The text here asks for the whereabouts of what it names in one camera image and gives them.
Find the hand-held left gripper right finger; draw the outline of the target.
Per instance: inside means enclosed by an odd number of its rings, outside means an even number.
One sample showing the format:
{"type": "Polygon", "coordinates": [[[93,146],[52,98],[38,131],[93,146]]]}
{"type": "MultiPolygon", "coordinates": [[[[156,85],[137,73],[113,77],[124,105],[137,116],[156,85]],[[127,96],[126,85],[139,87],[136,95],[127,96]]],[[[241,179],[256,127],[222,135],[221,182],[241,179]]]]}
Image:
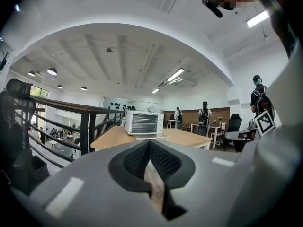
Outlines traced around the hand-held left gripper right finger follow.
{"type": "Polygon", "coordinates": [[[152,227],[232,227],[244,181],[245,154],[150,140],[150,157],[164,182],[163,220],[152,227]]]}

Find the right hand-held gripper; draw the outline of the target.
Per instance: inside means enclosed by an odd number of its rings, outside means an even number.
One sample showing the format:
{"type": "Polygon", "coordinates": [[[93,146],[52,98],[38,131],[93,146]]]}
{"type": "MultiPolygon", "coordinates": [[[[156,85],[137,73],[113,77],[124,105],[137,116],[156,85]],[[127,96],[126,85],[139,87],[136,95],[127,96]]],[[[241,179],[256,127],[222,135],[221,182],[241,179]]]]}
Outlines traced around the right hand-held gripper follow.
{"type": "Polygon", "coordinates": [[[230,227],[300,225],[303,200],[303,118],[296,116],[256,143],[249,172],[233,203],[230,227]]]}

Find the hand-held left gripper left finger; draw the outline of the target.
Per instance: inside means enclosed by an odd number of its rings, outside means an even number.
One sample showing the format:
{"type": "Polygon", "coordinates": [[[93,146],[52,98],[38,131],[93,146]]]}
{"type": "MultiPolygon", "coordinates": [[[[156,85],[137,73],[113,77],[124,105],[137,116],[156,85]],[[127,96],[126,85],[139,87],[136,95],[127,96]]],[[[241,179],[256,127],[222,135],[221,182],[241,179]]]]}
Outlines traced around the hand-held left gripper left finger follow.
{"type": "Polygon", "coordinates": [[[124,189],[109,173],[110,160],[135,145],[130,142],[81,156],[44,180],[30,199],[53,218],[56,226],[168,226],[148,193],[124,189]]]}

